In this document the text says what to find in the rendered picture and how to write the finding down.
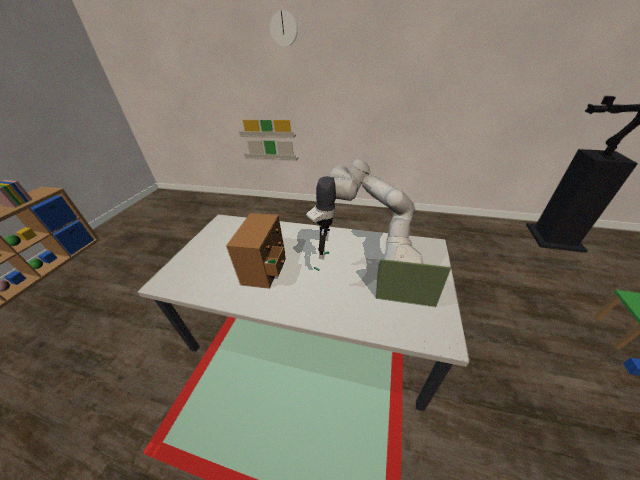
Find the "brown wooden chest of drawers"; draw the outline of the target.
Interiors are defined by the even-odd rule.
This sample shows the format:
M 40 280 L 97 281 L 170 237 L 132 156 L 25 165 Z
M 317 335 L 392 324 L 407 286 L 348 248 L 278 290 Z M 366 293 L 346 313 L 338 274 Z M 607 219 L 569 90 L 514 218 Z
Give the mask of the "brown wooden chest of drawers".
M 260 248 L 277 218 L 279 215 L 250 213 L 226 245 L 240 285 L 271 287 Z

